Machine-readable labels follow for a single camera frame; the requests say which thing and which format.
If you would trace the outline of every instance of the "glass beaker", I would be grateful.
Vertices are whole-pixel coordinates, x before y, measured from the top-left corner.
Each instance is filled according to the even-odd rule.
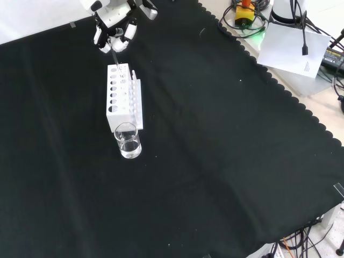
[[[142,148],[139,133],[136,126],[132,123],[120,124],[114,132],[114,137],[123,157],[133,159],[140,155]]]

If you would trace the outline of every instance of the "white test tube rack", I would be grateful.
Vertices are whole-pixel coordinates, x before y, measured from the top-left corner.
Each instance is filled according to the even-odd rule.
[[[127,63],[107,66],[106,117],[111,132],[125,122],[130,122],[138,130],[144,128],[142,119],[141,81],[135,71],[131,77]]]

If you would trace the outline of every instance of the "rack hole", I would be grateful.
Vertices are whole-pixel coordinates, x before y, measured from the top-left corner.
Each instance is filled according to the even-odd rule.
[[[118,107],[117,106],[110,106],[109,107],[109,111],[110,112],[116,112],[118,110]]]

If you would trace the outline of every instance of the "black tablecloth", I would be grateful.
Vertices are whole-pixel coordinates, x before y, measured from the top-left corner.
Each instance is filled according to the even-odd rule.
[[[1,257],[245,257],[342,201],[317,118],[197,2],[155,4],[118,55],[142,81],[135,160],[91,18],[0,46]]]

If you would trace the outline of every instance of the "white wall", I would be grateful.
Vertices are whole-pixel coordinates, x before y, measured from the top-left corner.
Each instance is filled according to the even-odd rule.
[[[89,16],[79,0],[0,1],[0,44]]]

